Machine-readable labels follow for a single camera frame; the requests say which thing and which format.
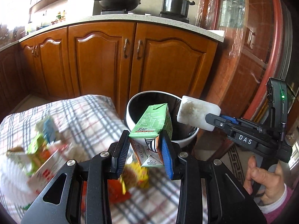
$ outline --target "speckled white countertop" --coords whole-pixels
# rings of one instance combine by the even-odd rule
[[[147,15],[138,15],[138,14],[108,14],[108,15],[95,15],[95,16],[90,16],[86,18],[81,18],[77,20],[67,20],[62,23],[57,23],[54,25],[50,25],[48,27],[45,27],[43,29],[37,30],[23,38],[21,38],[18,41],[15,41],[13,43],[10,43],[2,48],[0,48],[0,51],[8,48],[9,46],[12,46],[18,42],[24,41],[30,37],[33,37],[35,35],[44,33],[46,31],[56,29],[56,28],[61,28],[69,25],[74,25],[74,24],[79,24],[79,23],[86,23],[86,22],[92,22],[92,21],[102,21],[102,20],[124,20],[124,21],[142,21],[142,22],[150,22],[150,23],[156,23],[156,24],[164,24],[164,25],[169,25],[173,26],[176,28],[181,28],[185,30],[189,30],[201,35],[204,35],[206,37],[209,37],[211,39],[214,39],[219,42],[224,41],[224,31],[219,31],[219,30],[205,30],[203,28],[187,24],[184,22],[172,20],[172,19],[167,19],[167,18],[161,18],[161,17],[155,17],[155,16],[147,16]]]

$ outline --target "stove burner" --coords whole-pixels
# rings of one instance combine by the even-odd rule
[[[180,16],[176,16],[176,15],[171,15],[171,14],[165,14],[165,13],[160,13],[159,17],[161,18],[169,18],[169,19],[173,19],[173,20],[177,20],[177,21],[181,21],[184,23],[189,23],[189,18],[185,18],[185,17],[180,17]]]
[[[117,10],[117,9],[109,9],[109,10],[101,10],[101,15],[103,14],[128,14],[126,9]]]

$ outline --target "green milk carton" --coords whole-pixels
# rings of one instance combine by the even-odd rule
[[[159,134],[166,130],[172,136],[172,124],[168,104],[150,105],[132,132],[130,142],[142,167],[163,166]]]

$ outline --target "wok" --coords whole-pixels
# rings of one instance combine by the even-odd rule
[[[99,1],[104,10],[126,10],[135,9],[140,3],[140,0],[95,0]]]

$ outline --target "white cuff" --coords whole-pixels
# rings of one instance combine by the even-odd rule
[[[272,204],[266,205],[266,206],[259,206],[262,213],[268,214],[268,213],[276,210],[278,207],[280,207],[282,205],[282,203],[286,200],[287,194],[288,194],[287,187],[286,187],[286,184],[284,184],[284,193],[278,201],[276,201]]]

